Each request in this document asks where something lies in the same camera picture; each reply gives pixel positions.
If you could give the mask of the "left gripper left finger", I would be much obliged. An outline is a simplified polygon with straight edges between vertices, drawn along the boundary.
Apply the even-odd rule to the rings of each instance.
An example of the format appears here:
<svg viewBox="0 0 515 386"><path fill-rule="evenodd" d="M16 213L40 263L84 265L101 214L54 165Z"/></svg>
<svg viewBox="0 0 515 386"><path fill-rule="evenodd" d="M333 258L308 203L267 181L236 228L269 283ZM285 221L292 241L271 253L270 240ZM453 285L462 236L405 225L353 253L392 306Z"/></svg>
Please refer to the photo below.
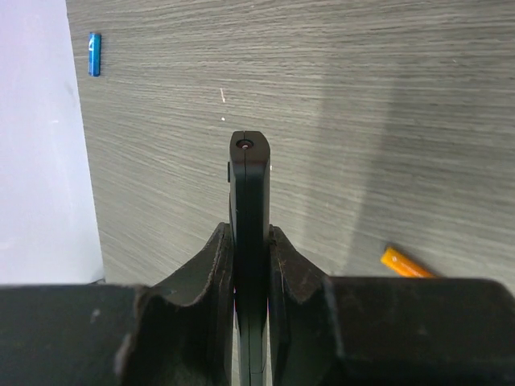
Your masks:
<svg viewBox="0 0 515 386"><path fill-rule="evenodd" d="M219 224L151 287L2 287L2 384L230 384L232 263L230 227Z"/></svg>

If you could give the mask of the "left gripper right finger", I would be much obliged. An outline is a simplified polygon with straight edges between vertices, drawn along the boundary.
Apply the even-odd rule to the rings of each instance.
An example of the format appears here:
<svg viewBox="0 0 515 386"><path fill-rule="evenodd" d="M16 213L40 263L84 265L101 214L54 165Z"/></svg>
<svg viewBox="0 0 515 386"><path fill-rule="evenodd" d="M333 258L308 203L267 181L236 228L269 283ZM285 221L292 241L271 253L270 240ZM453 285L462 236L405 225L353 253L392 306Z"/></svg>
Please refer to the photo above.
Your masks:
<svg viewBox="0 0 515 386"><path fill-rule="evenodd" d="M511 385L514 297L477 278L335 277L270 230L276 385Z"/></svg>

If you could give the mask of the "black remote control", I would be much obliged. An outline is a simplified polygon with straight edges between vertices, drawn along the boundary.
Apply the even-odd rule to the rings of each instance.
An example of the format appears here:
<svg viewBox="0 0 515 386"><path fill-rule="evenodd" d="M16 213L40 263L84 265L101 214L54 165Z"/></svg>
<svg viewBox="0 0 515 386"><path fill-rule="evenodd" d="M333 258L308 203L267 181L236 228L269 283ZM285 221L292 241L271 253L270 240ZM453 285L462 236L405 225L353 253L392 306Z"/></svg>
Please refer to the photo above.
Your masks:
<svg viewBox="0 0 515 386"><path fill-rule="evenodd" d="M241 385L266 384L270 267L270 145L236 131L229 144L229 209Z"/></svg>

